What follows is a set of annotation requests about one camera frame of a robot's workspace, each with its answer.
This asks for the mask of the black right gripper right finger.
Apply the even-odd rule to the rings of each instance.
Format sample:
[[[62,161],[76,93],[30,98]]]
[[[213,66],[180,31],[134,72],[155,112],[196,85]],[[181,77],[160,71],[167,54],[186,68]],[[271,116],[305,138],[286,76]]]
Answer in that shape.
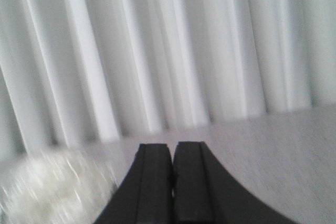
[[[292,223],[242,186],[205,142],[179,142],[174,154],[175,223]]]

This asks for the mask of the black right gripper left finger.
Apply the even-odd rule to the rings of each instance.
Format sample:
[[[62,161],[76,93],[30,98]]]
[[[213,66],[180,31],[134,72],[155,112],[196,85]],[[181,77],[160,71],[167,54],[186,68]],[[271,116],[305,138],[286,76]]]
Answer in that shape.
[[[173,223],[172,161],[166,144],[140,144],[117,191],[95,223]]]

